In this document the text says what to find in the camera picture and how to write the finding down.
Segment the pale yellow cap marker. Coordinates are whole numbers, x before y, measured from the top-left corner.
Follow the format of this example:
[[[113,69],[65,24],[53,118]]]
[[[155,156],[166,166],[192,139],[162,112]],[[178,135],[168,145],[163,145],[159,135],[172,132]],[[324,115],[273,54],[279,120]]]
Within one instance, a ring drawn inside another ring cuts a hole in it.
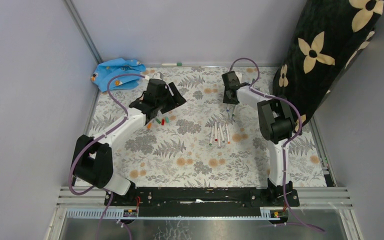
[[[234,118],[236,116],[236,108],[237,108],[237,105],[234,105],[233,109],[232,109],[232,112],[231,112],[231,116]]]

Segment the green cap red-end marker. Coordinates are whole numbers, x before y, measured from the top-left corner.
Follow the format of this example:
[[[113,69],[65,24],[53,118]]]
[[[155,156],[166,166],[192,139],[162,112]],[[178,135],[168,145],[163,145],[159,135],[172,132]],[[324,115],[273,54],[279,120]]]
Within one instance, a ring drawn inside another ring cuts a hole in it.
[[[214,141],[215,142],[217,142],[218,141],[218,135],[217,135],[217,132],[218,132],[218,130],[217,130],[217,122],[215,121],[214,122],[214,125],[213,125],[213,137],[214,137]]]

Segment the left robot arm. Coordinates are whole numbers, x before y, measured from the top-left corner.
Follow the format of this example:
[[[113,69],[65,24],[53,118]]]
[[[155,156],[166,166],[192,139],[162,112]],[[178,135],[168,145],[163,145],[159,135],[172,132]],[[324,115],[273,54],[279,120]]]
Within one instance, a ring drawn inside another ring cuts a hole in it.
[[[114,171],[113,150],[124,144],[159,113],[186,103],[173,82],[151,78],[140,97],[123,107],[125,116],[94,136],[81,135],[75,145],[69,179],[77,177],[95,188],[116,194],[124,206],[135,200],[134,184]]]

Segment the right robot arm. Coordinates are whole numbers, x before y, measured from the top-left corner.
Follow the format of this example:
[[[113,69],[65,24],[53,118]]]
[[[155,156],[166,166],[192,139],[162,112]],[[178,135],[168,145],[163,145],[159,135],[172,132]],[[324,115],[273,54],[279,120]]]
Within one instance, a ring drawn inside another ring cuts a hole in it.
[[[289,140],[292,139],[295,123],[291,107],[286,99],[262,93],[249,83],[242,82],[235,71],[221,75],[225,104],[246,104],[257,110],[259,130],[268,141],[270,173],[267,184],[267,201],[273,206],[281,205],[293,190],[288,172]]]

